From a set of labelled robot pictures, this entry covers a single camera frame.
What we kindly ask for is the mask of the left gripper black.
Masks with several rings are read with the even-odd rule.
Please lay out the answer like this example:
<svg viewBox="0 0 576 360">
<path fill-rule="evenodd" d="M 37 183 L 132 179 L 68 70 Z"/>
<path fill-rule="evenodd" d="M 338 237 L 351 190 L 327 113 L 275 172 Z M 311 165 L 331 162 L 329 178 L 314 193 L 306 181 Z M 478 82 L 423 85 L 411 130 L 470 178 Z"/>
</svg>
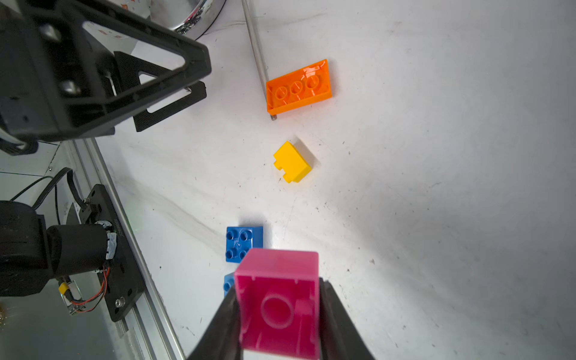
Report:
<svg viewBox="0 0 576 360">
<path fill-rule="evenodd" d="M 93 22 L 184 59 L 174 70 L 110 52 L 84 28 Z M 136 132 L 207 96 L 206 46 L 106 1 L 1 4 L 1 130 L 21 142 L 113 135 L 91 122 L 133 118 Z"/>
</svg>

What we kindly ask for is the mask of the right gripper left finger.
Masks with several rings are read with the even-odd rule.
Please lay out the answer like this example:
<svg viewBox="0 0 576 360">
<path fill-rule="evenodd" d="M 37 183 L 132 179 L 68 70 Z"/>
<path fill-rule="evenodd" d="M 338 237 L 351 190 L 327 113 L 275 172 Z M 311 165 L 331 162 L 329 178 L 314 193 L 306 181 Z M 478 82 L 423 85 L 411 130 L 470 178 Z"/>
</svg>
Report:
<svg viewBox="0 0 576 360">
<path fill-rule="evenodd" d="M 240 330 L 239 303 L 236 298 L 236 288 L 232 287 L 187 360 L 243 359 L 243 350 L 239 341 Z"/>
</svg>

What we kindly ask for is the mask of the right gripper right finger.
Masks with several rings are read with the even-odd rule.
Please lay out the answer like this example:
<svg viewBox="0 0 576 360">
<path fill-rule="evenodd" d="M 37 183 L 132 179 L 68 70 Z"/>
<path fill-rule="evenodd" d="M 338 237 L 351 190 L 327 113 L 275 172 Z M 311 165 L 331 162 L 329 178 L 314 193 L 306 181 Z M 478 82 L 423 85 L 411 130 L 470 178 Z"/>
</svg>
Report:
<svg viewBox="0 0 576 360">
<path fill-rule="evenodd" d="M 334 287 L 319 279 L 320 359 L 375 360 Z"/>
</svg>

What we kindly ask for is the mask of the small pink lego brick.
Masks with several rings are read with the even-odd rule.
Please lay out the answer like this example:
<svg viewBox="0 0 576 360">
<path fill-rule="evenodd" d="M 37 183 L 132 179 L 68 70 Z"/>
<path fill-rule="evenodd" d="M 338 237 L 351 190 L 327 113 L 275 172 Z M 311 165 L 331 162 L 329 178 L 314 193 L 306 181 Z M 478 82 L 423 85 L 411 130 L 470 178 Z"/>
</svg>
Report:
<svg viewBox="0 0 576 360">
<path fill-rule="evenodd" d="M 243 349 L 299 359 L 320 357 L 317 252 L 255 248 L 234 278 Z"/>
</svg>

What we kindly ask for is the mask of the yellow lego brick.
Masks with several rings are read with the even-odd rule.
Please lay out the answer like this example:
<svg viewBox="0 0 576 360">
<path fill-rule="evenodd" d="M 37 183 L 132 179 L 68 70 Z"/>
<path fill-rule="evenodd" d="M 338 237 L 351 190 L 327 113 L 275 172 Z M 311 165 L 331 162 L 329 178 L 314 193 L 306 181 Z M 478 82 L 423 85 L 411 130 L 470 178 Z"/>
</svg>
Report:
<svg viewBox="0 0 576 360">
<path fill-rule="evenodd" d="M 274 166 L 277 170 L 284 171 L 283 179 L 286 183 L 298 183 L 312 170 L 311 165 L 290 141 L 286 141 L 274 153 Z"/>
</svg>

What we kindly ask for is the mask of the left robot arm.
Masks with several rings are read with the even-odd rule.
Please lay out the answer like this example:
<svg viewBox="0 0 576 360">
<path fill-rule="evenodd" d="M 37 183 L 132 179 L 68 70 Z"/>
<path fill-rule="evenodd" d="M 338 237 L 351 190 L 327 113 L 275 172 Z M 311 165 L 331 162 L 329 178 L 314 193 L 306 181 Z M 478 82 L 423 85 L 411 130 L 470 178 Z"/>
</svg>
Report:
<svg viewBox="0 0 576 360">
<path fill-rule="evenodd" d="M 206 97 L 208 48 L 108 1 L 20 1 L 1 8 L 1 150 L 108 136 L 126 119 L 145 130 Z M 96 23 L 181 56 L 173 70 L 109 51 L 84 25 Z M 36 205 L 1 203 L 1 295 L 30 296 L 47 282 L 103 270 L 107 284 L 135 296 L 140 274 L 115 247 L 109 201 L 81 203 L 80 225 L 47 226 Z"/>
</svg>

